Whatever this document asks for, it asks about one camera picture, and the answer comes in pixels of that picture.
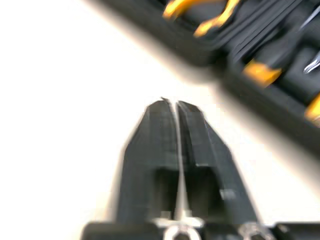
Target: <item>black plastic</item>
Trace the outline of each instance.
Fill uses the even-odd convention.
[[[319,72],[304,74],[304,67],[317,53],[313,36],[319,31],[320,16],[316,17],[304,30],[296,54],[274,84],[266,88],[259,86],[253,79],[244,74],[243,70],[250,58],[255,57],[257,46],[277,28],[284,31],[292,28],[292,22],[301,24],[313,11],[313,4],[299,4],[289,15],[279,15],[271,24],[263,28],[260,34],[249,37],[233,49],[228,56],[228,77],[224,83],[239,99],[264,115],[273,124],[284,130],[293,139],[320,154],[320,130],[305,118],[305,111],[312,100],[320,93]]]
[[[178,102],[182,160],[194,217],[215,223],[256,222],[227,146],[194,105]],[[166,100],[151,104],[125,151],[116,222],[142,224],[171,213],[179,163],[174,114]]]

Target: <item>tool kit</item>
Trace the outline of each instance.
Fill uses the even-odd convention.
[[[320,239],[320,223],[259,221],[228,147],[183,101],[147,107],[121,176],[115,222],[89,223],[82,240]]]
[[[221,81],[320,154],[320,0],[95,0]]]

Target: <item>pliers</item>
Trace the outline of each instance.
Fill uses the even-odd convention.
[[[314,238],[301,238],[301,231]],[[115,222],[92,222],[82,234],[82,240],[318,237],[320,224],[262,225],[228,147],[199,108],[167,99],[147,107],[125,150]]]
[[[221,0],[171,0],[164,9],[163,17],[166,19],[175,19],[196,4],[216,1]],[[224,11],[214,18],[202,22],[194,32],[194,36],[201,37],[207,34],[209,30],[218,30],[222,26],[227,25],[236,14],[240,2],[241,0],[227,0]]]

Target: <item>white table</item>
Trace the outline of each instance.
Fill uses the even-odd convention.
[[[200,107],[264,223],[320,221],[320,162],[116,12],[5,1],[0,34],[1,239],[77,240],[111,220],[123,150],[160,97]]]

